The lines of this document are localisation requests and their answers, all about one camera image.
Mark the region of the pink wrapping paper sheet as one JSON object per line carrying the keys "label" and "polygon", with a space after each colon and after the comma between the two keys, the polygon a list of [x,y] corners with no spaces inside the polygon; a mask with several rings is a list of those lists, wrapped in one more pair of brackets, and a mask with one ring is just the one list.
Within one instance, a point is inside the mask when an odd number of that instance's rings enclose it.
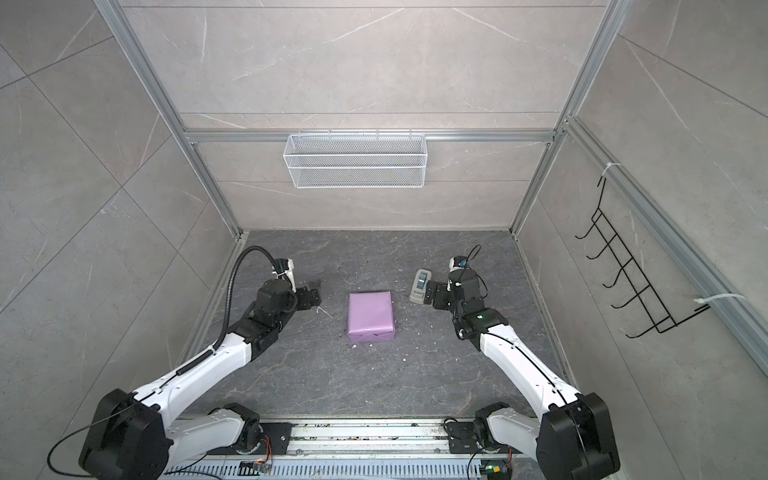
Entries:
{"label": "pink wrapping paper sheet", "polygon": [[395,338],[393,303],[389,291],[351,293],[347,336],[352,342],[383,342]]}

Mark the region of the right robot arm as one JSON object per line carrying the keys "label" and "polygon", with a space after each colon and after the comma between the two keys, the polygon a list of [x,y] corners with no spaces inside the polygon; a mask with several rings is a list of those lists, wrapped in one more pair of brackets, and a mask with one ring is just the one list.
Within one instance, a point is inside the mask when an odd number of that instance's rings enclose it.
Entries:
{"label": "right robot arm", "polygon": [[535,460],[547,479],[604,479],[621,468],[607,404],[560,378],[523,342],[510,322],[486,306],[484,280],[455,257],[448,279],[416,273],[410,299],[451,316],[457,338],[492,360],[533,411],[525,416],[505,403],[477,411],[473,429],[479,451],[502,449]]}

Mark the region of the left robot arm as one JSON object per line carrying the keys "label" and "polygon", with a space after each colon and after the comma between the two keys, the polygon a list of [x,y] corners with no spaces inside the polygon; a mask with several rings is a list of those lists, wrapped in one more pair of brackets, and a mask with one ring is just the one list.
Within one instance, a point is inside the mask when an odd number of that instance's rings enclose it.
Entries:
{"label": "left robot arm", "polygon": [[199,397],[274,344],[292,316],[319,306],[320,285],[292,288],[272,279],[258,290],[220,345],[126,392],[114,389],[97,404],[78,464],[97,479],[157,479],[170,466],[208,450],[250,439],[255,412],[235,404],[208,417],[183,420]]}

